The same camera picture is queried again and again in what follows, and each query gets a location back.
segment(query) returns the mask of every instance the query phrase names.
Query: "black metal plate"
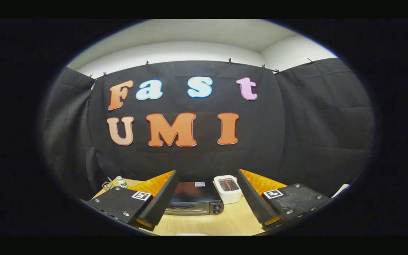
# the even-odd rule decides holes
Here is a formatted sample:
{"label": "black metal plate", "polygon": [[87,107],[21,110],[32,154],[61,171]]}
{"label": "black metal plate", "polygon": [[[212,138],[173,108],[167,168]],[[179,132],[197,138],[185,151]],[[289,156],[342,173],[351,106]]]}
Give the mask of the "black metal plate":
{"label": "black metal plate", "polygon": [[264,192],[262,198],[285,222],[300,218],[330,200],[325,195],[299,183]]}
{"label": "black metal plate", "polygon": [[89,200],[88,203],[107,215],[128,224],[132,218],[138,218],[151,200],[152,194],[115,187]]}

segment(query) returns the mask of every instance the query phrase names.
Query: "black fabric backdrop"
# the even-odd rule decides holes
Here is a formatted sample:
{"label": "black fabric backdrop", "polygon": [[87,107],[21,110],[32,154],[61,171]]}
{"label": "black fabric backdrop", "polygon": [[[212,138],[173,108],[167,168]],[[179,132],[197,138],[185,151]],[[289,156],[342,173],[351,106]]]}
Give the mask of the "black fabric backdrop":
{"label": "black fabric backdrop", "polygon": [[[213,80],[208,97],[189,97],[187,81],[194,76]],[[254,101],[245,100],[235,83],[244,77],[256,82]],[[137,100],[139,84],[151,79],[162,81],[162,97]],[[123,106],[109,112],[109,88],[128,80],[134,86]],[[172,124],[183,112],[197,115],[197,145],[150,147],[146,115],[161,113]],[[230,112],[240,115],[238,143],[222,146],[217,115]],[[106,120],[125,116],[135,118],[133,143],[120,146],[111,140]],[[70,195],[89,199],[107,176],[145,180],[176,170],[181,181],[202,181],[238,168],[331,196],[364,169],[374,127],[363,85],[341,60],[329,58],[276,75],[214,61],[157,63],[96,80],[67,68],[50,92],[43,131],[54,176]],[[121,121],[118,130],[125,137]]]}

